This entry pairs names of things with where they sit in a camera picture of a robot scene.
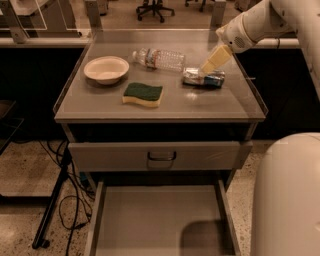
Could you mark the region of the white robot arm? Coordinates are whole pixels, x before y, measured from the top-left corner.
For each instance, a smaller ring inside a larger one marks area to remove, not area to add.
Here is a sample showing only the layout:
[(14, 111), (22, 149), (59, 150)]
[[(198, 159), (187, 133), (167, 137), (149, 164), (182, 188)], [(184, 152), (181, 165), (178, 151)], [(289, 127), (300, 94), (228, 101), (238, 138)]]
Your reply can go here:
[[(302, 50), (306, 80), (287, 76), (272, 90), (287, 99), (288, 120), (318, 118), (320, 0), (261, 0), (217, 30), (221, 44), (207, 57), (209, 73), (261, 40), (294, 32)], [(275, 141), (256, 174), (252, 206), (251, 256), (320, 256), (320, 133), (300, 131)]]

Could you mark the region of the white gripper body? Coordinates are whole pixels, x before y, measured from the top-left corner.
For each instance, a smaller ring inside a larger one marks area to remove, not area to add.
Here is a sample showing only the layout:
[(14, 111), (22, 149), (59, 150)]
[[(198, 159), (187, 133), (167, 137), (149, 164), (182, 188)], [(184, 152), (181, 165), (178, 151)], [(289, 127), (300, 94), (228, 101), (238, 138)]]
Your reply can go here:
[(258, 20), (256, 15), (243, 12), (228, 24), (218, 28), (216, 34), (220, 41), (227, 45), (234, 53), (242, 53), (251, 49), (257, 44), (254, 39), (256, 35), (255, 22)]

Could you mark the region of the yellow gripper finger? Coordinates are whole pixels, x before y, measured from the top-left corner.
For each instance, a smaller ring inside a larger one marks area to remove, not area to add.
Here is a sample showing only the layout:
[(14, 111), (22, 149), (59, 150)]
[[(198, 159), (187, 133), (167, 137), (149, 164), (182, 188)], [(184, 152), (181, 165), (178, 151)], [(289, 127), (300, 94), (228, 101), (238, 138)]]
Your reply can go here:
[(202, 74), (209, 74), (224, 65), (231, 57), (232, 51), (227, 45), (217, 45), (201, 64), (200, 71)]

